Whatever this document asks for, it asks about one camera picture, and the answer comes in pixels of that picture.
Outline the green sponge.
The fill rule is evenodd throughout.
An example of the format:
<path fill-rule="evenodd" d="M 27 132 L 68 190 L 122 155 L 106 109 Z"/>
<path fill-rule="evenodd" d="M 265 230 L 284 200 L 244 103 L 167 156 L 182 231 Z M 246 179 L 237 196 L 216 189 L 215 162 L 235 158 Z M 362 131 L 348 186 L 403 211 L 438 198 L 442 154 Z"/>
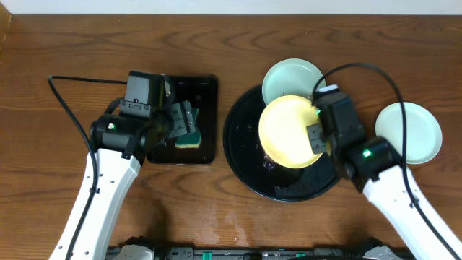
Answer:
<path fill-rule="evenodd" d="M 183 136 L 179 136 L 175 141 L 176 148 L 178 149 L 199 148 L 202 138 L 201 138 L 201 132 L 199 131 L 199 127 L 196 122 L 198 114 L 199 114 L 199 109 L 193 108 L 192 116 L 193 116 L 193 122 L 194 122 L 194 132 L 185 134 Z"/>

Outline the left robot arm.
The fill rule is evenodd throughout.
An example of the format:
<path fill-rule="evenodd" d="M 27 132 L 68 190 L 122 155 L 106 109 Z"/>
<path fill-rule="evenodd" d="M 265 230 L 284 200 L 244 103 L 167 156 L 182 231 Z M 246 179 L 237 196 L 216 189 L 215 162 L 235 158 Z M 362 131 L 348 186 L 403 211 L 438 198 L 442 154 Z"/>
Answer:
<path fill-rule="evenodd" d="M 196 134 L 198 108 L 188 101 L 168 105 L 163 111 L 174 127 L 152 137 L 148 118 L 115 115 L 130 102 L 114 100 L 83 136 L 89 154 L 84 180 L 52 259 L 102 259 L 125 196 L 145 160 L 151 163 L 186 164 L 180 148 L 167 140 Z"/>

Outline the light blue plate bottom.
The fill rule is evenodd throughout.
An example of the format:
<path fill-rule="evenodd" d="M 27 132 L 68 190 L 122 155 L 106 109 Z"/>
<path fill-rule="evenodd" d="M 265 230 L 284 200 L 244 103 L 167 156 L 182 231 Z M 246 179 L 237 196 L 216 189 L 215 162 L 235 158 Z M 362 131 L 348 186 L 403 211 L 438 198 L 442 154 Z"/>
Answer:
<path fill-rule="evenodd" d="M 436 118 L 415 103 L 404 103 L 406 112 L 406 162 L 422 164 L 433 159 L 443 143 L 443 134 Z M 402 155 L 403 123 L 400 103 L 384 108 L 375 122 L 375 133 L 387 139 Z"/>

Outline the light blue plate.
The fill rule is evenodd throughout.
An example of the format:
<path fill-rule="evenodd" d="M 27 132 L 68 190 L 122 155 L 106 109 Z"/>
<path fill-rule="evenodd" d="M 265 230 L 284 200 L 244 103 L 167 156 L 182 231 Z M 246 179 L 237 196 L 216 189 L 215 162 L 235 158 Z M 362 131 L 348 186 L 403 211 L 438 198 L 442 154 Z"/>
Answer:
<path fill-rule="evenodd" d="M 422 164 L 433 159 L 443 143 L 443 134 L 436 118 L 415 103 L 404 103 L 406 112 L 406 162 Z M 384 108 L 375 122 L 375 133 L 387 139 L 402 155 L 403 123 L 400 103 Z"/>
<path fill-rule="evenodd" d="M 312 63 L 299 58 L 289 58 L 273 65 L 262 84 L 262 97 L 266 105 L 286 95 L 312 99 L 313 88 L 323 76 Z"/>

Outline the yellow plate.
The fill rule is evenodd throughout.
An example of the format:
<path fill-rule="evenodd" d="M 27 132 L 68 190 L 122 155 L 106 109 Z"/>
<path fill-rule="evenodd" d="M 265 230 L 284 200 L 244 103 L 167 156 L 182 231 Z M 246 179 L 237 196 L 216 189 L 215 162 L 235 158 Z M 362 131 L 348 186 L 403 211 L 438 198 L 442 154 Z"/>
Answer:
<path fill-rule="evenodd" d="M 258 122 L 258 137 L 264 152 L 275 163 L 292 169 L 317 162 L 308 127 L 319 122 L 317 108 L 307 98 L 285 95 L 271 101 Z"/>

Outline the light blue plate top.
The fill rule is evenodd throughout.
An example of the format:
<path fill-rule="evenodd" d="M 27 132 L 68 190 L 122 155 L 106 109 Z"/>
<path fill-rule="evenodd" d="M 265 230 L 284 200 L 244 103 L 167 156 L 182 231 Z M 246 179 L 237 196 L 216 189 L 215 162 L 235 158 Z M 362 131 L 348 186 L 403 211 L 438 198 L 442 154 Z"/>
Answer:
<path fill-rule="evenodd" d="M 323 76 L 312 63 L 299 58 L 289 58 L 273 65 L 262 84 L 262 97 L 266 105 L 286 95 L 312 99 L 313 88 Z"/>

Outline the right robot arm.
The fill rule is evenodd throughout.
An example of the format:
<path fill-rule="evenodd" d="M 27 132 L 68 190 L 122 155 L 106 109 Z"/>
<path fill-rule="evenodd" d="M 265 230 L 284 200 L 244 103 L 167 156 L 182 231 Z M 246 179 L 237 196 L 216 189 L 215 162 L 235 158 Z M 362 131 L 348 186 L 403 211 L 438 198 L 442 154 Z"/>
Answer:
<path fill-rule="evenodd" d="M 353 108 L 317 108 L 308 127 L 315 154 L 328 152 L 340 173 L 387 218 L 416 259 L 460 259 L 461 241 L 418 187 L 407 166 L 407 114 L 401 112 L 401 151 L 384 137 L 366 139 Z"/>

